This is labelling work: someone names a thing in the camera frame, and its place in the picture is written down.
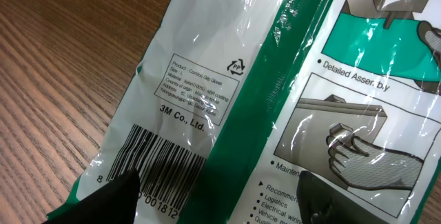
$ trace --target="plastic package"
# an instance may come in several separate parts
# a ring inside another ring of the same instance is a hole
[[[135,223],[416,222],[439,1],[172,0],[66,204],[135,167]]]

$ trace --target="black object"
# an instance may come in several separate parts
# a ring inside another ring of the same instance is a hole
[[[138,172],[130,170],[43,224],[133,224],[139,188]]]
[[[386,224],[308,171],[300,173],[297,199],[303,224]]]

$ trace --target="wood grain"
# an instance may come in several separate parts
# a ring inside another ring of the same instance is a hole
[[[170,0],[0,0],[0,223],[67,198]],[[421,223],[441,223],[441,181]]]

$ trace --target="glove illustration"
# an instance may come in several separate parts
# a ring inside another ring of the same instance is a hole
[[[329,132],[329,167],[346,184],[362,190],[413,189],[422,159],[368,143],[343,124]]]

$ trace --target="pp recycling logo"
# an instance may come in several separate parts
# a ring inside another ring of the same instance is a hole
[[[244,69],[245,66],[243,65],[242,59],[232,61],[232,63],[227,67],[227,70],[229,70],[232,74],[237,74],[237,75],[242,75]]]

